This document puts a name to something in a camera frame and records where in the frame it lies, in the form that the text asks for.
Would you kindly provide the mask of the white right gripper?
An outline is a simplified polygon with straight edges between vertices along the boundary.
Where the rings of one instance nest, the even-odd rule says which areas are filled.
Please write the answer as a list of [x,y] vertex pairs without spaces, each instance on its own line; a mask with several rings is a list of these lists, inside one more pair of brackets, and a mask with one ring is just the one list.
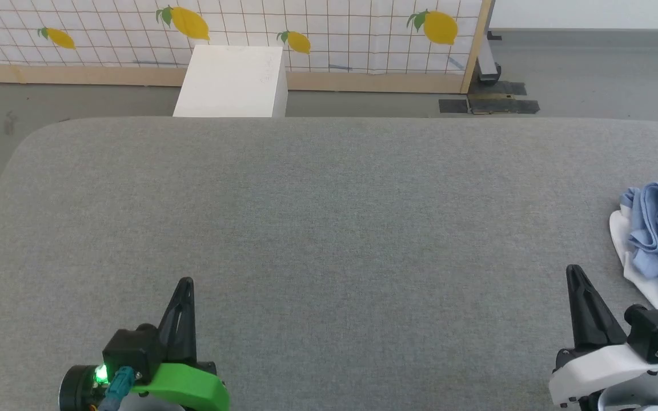
[[658,411],[658,364],[624,344],[627,334],[581,266],[569,264],[566,279],[574,350],[595,351],[555,369],[552,403],[582,411]]

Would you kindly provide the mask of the grey upholstered sofa seat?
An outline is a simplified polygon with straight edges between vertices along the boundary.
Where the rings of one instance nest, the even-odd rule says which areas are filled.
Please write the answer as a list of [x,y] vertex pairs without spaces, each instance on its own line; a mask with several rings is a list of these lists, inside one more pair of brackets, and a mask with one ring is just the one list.
[[616,317],[609,216],[658,182],[658,122],[79,119],[0,177],[0,411],[194,279],[231,411],[561,411],[565,269]]

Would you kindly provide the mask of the white box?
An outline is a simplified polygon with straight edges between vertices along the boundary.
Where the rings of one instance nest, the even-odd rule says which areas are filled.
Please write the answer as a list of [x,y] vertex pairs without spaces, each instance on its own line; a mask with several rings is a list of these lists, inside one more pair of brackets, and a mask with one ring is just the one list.
[[197,45],[173,116],[282,118],[289,96],[286,73],[280,47]]

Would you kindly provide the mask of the black floor mat strips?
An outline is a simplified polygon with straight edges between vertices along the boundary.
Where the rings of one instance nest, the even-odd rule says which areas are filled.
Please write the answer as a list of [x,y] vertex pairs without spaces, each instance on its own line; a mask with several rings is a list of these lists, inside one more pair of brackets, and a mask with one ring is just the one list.
[[439,99],[438,107],[441,114],[538,114],[538,101],[526,96],[523,82],[473,83],[464,98]]

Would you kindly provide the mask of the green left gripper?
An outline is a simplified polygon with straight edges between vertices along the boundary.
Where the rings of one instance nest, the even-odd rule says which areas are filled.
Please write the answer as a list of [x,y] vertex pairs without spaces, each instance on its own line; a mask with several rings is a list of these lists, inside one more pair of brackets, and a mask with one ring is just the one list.
[[198,362],[194,281],[181,278],[158,326],[164,362],[151,382],[130,393],[181,406],[186,411],[230,411],[230,395],[212,361]]

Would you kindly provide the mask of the lemon print screen, wooden frame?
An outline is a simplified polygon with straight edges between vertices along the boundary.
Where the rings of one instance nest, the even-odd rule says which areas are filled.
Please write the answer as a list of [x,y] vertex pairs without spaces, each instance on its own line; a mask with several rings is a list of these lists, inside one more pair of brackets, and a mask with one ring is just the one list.
[[180,86],[201,45],[277,47],[289,89],[464,94],[495,0],[0,0],[0,83]]

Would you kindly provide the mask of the grey metal screen foot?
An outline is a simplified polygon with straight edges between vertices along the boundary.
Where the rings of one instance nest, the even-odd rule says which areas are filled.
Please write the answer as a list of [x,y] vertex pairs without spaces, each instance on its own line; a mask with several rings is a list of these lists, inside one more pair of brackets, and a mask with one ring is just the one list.
[[496,85],[501,76],[501,65],[499,65],[492,55],[490,41],[500,39],[491,34],[490,23],[496,0],[490,0],[488,13],[485,20],[484,36],[480,45],[477,57],[477,79],[478,83],[484,86]]

